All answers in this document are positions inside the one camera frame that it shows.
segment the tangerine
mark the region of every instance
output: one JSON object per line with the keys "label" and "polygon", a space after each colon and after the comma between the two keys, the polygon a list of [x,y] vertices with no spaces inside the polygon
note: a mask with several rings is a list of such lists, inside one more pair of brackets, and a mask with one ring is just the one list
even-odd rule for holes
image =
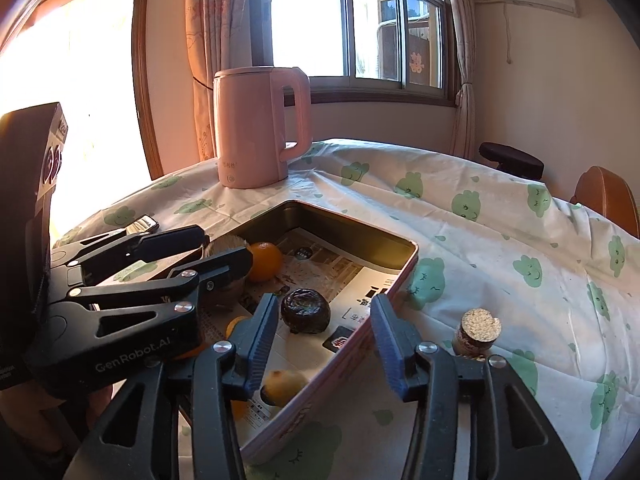
{"label": "tangerine", "polygon": [[211,345],[209,343],[204,341],[203,343],[198,345],[193,350],[189,350],[188,352],[185,352],[184,354],[178,355],[178,357],[174,357],[174,361],[177,361],[177,360],[180,360],[180,359],[186,359],[188,357],[196,357],[196,355],[200,354],[200,352],[205,351],[210,346]]}
{"label": "tangerine", "polygon": [[231,320],[231,322],[229,322],[229,324],[226,326],[226,330],[225,330],[225,337],[227,339],[229,339],[231,337],[231,333],[234,331],[234,328],[236,327],[236,325],[238,323],[240,323],[241,321],[244,321],[245,319],[249,319],[248,316],[238,316],[235,317]]}
{"label": "tangerine", "polygon": [[273,278],[282,268],[282,253],[270,242],[258,242],[249,246],[254,256],[254,264],[249,271],[250,282],[266,282]]}

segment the kettle lid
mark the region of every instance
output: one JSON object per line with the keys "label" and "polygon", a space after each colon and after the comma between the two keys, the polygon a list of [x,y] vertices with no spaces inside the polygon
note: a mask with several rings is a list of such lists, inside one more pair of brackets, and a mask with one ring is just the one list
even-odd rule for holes
{"label": "kettle lid", "polygon": [[220,70],[216,72],[214,78],[224,77],[227,75],[239,75],[239,74],[255,74],[263,72],[271,72],[274,69],[273,66],[243,66],[240,68],[229,68],[227,70]]}

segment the chair backrest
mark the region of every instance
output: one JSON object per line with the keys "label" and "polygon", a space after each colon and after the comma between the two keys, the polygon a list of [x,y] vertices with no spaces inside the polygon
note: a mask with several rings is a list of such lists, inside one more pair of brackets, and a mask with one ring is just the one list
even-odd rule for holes
{"label": "chair backrest", "polygon": [[575,187],[573,204],[581,203],[600,213],[626,232],[640,238],[638,208],[625,179],[612,171],[592,166]]}

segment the window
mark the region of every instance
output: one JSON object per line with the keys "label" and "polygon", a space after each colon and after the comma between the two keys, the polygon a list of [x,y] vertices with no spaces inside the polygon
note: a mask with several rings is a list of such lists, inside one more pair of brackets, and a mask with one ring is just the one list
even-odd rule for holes
{"label": "window", "polygon": [[250,0],[250,12],[254,65],[299,66],[316,96],[450,104],[445,0]]}
{"label": "window", "polygon": [[69,130],[50,213],[52,243],[150,182],[134,99],[133,0],[72,0],[0,56],[0,115],[60,101]]}

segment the tablecloth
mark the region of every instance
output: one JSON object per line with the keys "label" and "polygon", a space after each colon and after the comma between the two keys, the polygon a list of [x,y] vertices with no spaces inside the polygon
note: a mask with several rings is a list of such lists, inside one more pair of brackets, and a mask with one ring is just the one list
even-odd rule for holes
{"label": "tablecloth", "polygon": [[[581,477],[609,473],[640,428],[640,241],[553,198],[543,183],[439,153],[333,139],[313,143],[290,163],[287,179],[261,189],[221,186],[215,160],[167,175],[60,243],[141,214],[163,230],[196,223],[218,236],[292,198],[418,242],[403,317],[450,350],[462,314],[489,309],[503,326],[494,352],[535,395]],[[281,453],[247,476],[399,478],[414,414],[371,356]],[[188,428],[182,433],[185,450]]]}

